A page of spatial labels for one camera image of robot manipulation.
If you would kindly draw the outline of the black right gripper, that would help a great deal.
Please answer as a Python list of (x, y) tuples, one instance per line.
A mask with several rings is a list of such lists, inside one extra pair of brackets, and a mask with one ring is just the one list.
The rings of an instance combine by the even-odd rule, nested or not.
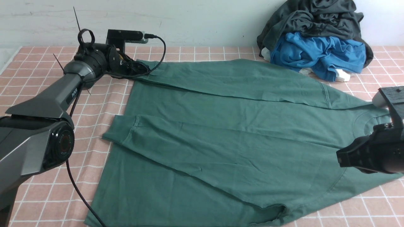
[(403, 125), (375, 125), (371, 135), (356, 138), (336, 156), (340, 167), (355, 167), (365, 174), (403, 173)]

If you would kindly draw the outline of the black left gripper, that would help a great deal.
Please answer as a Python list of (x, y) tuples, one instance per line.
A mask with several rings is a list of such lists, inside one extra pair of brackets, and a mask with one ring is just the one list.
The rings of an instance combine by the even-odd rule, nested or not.
[(107, 52), (107, 74), (113, 78), (137, 78), (150, 74), (146, 64), (131, 59), (124, 52), (111, 45)]

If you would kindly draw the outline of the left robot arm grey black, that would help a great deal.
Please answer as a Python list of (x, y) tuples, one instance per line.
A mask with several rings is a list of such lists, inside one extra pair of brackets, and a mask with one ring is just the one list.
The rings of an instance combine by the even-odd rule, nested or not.
[(67, 113), (82, 90), (102, 76), (134, 79), (150, 73), (114, 45), (86, 43), (63, 76), (34, 98), (7, 109), (1, 118), (1, 214), (10, 213), (19, 186), (29, 177), (63, 164), (74, 147), (74, 124)]

